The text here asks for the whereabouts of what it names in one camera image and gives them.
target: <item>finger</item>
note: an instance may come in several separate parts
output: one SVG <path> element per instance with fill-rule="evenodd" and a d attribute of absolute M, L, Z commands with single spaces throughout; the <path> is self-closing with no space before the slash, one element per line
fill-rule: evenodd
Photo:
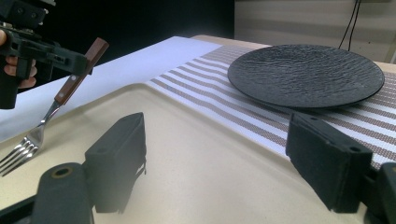
<path fill-rule="evenodd" d="M 4 66 L 4 71 L 10 76 L 15 76 L 15 74 L 17 73 L 17 67 L 10 64 L 6 64 L 6 66 Z"/>
<path fill-rule="evenodd" d="M 20 89 L 30 88 L 30 87 L 33 87 L 34 85 L 35 85 L 35 78 L 29 77 L 29 79 L 25 79 L 21 82 Z"/>
<path fill-rule="evenodd" d="M 6 57 L 6 62 L 11 64 L 11 65 L 17 65 L 18 63 L 18 57 L 13 57 L 13 56 L 7 56 Z"/>
<path fill-rule="evenodd" d="M 0 30 L 0 46 L 4 45 L 7 40 L 7 35 L 4 31 Z"/>
<path fill-rule="evenodd" d="M 35 76 L 35 74 L 37 74 L 37 68 L 33 66 L 33 67 L 30 69 L 30 77 Z"/>
<path fill-rule="evenodd" d="M 18 64 L 18 57 L 7 56 L 7 57 L 6 57 L 6 62 L 7 62 L 8 64 L 17 66 L 17 64 Z M 33 66 L 35 66 L 35 60 L 32 60 L 32 67 L 33 67 Z"/>

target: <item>gray striped placemat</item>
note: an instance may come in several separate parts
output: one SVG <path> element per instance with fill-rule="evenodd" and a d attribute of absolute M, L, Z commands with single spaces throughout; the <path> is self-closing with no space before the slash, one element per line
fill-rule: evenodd
<path fill-rule="evenodd" d="M 155 77 L 148 84 L 286 157 L 292 110 L 258 104 L 235 89 L 227 78 L 230 64 L 251 50 L 223 46 Z M 396 161 L 396 74 L 385 73 L 385 77 L 382 90 L 364 102 L 312 112 L 370 148 L 375 153 L 376 168 L 384 162 Z"/>

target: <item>black background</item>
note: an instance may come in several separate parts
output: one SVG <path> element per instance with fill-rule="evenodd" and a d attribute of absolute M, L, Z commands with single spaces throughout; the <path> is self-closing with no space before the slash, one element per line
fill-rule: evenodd
<path fill-rule="evenodd" d="M 58 0 L 36 32 L 63 48 L 85 54 L 96 37 L 110 47 L 98 64 L 174 35 L 233 38 L 234 1 Z M 52 80 L 67 76 L 54 69 Z M 46 81 L 37 79 L 37 86 Z"/>

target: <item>brown fork handle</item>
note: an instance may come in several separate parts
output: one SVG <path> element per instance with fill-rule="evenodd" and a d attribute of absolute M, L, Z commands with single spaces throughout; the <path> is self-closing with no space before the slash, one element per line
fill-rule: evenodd
<path fill-rule="evenodd" d="M 67 103 L 75 90 L 78 88 L 79 84 L 81 84 L 84 78 L 91 72 L 107 48 L 108 44 L 105 40 L 96 38 L 95 42 L 93 42 L 90 49 L 88 49 L 87 53 L 85 54 L 88 63 L 84 74 L 81 76 L 71 75 L 64 83 L 61 90 L 56 94 L 55 101 L 59 105 L 65 105 Z"/>

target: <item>black plate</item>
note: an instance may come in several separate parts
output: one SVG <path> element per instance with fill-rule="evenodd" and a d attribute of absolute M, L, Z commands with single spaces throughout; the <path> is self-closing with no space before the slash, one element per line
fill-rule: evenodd
<path fill-rule="evenodd" d="M 259 102 L 293 108 L 354 104 L 374 95 L 385 81 L 372 61 L 317 45 L 253 50 L 230 65 L 228 78 Z"/>

